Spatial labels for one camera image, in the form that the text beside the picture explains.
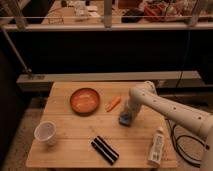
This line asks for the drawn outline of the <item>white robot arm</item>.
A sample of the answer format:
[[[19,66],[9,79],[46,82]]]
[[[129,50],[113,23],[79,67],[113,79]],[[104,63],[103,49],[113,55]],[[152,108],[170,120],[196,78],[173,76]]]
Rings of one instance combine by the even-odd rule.
[[[155,85],[145,81],[129,89],[124,111],[134,120],[145,105],[191,131],[205,142],[200,171],[213,171],[213,115],[157,95]]]

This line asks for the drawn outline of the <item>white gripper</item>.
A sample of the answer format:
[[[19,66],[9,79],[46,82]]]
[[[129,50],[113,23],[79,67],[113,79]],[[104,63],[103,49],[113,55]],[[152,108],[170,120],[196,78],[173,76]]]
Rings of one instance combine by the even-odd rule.
[[[135,118],[141,110],[142,105],[140,103],[136,103],[131,99],[128,99],[124,105],[124,113]]]

